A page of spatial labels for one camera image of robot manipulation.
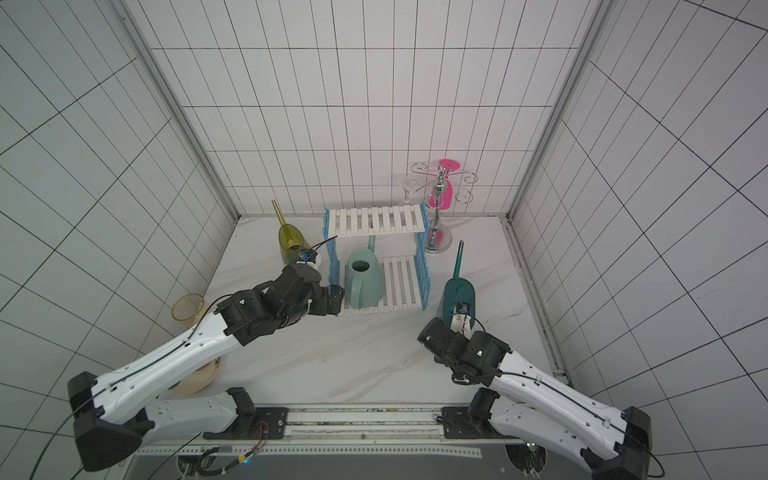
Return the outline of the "light green watering can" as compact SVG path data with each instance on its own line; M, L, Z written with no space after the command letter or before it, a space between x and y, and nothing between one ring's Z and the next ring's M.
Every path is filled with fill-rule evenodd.
M376 236L370 235L368 245L354 250L347 259L344 288L352 309L375 307L384 297L384 272L375 255L375 245Z

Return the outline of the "olive green watering can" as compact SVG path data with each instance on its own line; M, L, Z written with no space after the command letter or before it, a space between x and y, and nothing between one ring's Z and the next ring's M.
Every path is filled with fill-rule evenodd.
M281 258L285 265L296 263L298 254L305 249L311 249L302 232L294 225L287 223L278 202L271 201L279 221L278 243Z

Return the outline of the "dark teal watering can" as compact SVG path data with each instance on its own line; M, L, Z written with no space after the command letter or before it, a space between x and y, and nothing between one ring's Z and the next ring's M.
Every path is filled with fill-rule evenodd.
M464 241L460 240L455 260L452 277L446 282L443 289L442 303L440 307L441 319L451 326L451 315L457 302L465 302L470 305L470 313L475 317L476 325L476 294L473 284L460 275Z

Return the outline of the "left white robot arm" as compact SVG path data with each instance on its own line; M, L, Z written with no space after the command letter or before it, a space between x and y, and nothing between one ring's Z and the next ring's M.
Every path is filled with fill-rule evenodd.
M161 396L193 372L306 315L340 313L344 290L322 285L314 263L224 295L193 328L113 372L80 373L68 381L76 447L87 472L112 467L139 448L182 435L253 439L267 432L250 395L231 387L204 398Z

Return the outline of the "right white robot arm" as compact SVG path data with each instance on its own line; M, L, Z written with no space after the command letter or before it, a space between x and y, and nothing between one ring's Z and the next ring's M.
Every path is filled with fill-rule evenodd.
M454 384L477 389L468 406L442 410L445 437L517 438L529 446L529 470L544 449L594 479L650 478L651 419L642 410L619 410L570 388L485 331L466 337L434 318L418 340Z

